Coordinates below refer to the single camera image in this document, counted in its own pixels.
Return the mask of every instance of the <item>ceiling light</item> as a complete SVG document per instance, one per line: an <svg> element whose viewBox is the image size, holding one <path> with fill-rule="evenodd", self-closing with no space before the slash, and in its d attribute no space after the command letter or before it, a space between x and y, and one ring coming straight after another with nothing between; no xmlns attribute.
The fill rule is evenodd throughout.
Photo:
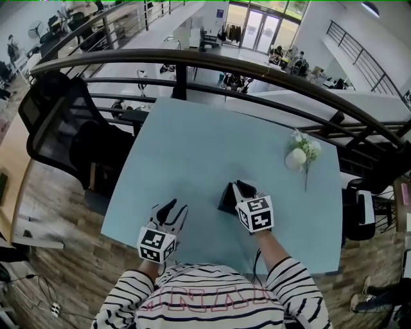
<svg viewBox="0 0 411 329"><path fill-rule="evenodd" d="M362 6L367 9L370 13L372 13L375 17L379 17L380 16L380 11L378 10L378 8L376 7L375 4L369 2L369 1L364 1L362 3Z"/></svg>

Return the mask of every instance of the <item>black and white striped shirt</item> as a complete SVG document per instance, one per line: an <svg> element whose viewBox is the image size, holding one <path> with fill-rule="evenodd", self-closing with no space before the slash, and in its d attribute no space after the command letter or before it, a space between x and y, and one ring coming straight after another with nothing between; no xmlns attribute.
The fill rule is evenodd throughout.
<svg viewBox="0 0 411 329"><path fill-rule="evenodd" d="M321 293L291 257L269 273L265 287L223 265L169 267L154 282L126 271L107 296L93 329L332 328Z"/></svg>

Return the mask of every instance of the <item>wooden floor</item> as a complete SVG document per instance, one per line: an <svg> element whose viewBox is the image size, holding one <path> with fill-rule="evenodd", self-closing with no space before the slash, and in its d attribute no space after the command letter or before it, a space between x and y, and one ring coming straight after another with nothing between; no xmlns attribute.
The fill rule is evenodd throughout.
<svg viewBox="0 0 411 329"><path fill-rule="evenodd" d="M19 80L12 88L18 90L15 101L6 111L0 112L0 118L13 118L18 101L27 90ZM41 281L47 298L58 301L62 307L60 318L55 318L32 305L15 287L9 287L4 297L5 303L15 309L14 319L25 329L90 328L91 320L87 317L95 316L118 277L124 270L139 265L137 251L101 235L103 217L85 207L80 183L70 175L40 163L35 163L31 170L20 214L20 232L28 228L35 238L54 237L63 241L66 248L61 251L32 249L29 265L3 264L13 278L33 271L45 276L57 293L57 296L49 295ZM25 220L27 217L31 217L30 222ZM397 281L403 249L404 236L395 229L379 232L369 241L347 241L341 252L339 271L315 277L334 328L379 328L387 313L352 314L349 300L352 294L361 290L367 275L372 276L375 284ZM48 307L37 279L13 284L35 304L41 301L39 307Z"/></svg>

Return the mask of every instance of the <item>sneaker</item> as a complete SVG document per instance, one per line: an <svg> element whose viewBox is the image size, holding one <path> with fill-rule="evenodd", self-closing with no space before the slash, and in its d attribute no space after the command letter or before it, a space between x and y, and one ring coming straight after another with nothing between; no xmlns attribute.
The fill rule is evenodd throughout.
<svg viewBox="0 0 411 329"><path fill-rule="evenodd" d="M359 303L358 294L354 294L351 298L351 311L357 313L356 308Z"/></svg>
<svg viewBox="0 0 411 329"><path fill-rule="evenodd" d="M363 294L363 295L366 295L366 294L367 294L367 290L368 290L368 287L369 287L369 286L371 286L371 277L370 277L370 276L368 276L368 277L365 278L364 288L362 289L362 294Z"/></svg>

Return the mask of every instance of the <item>desk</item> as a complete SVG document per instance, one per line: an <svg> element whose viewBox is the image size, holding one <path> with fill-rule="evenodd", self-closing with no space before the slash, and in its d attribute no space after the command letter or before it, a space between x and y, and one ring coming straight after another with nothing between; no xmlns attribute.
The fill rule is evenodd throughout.
<svg viewBox="0 0 411 329"><path fill-rule="evenodd" d="M15 236L19 208L32 160L26 151L28 131L19 115L10 125L0 145L0 172L8 176L3 202L0 205L0 232L11 244L35 245L62 249L61 242Z"/></svg>
<svg viewBox="0 0 411 329"><path fill-rule="evenodd" d="M217 210L227 183L258 183L272 199L274 232L311 273L338 269L342 193L336 148L304 174L284 165L292 130L210 106L159 98L148 115L112 196L101 232L136 246L151 208L176 197L189 206L173 257L184 263L224 263L252 273L257 245L237 217ZM267 273L258 263L257 273Z"/></svg>

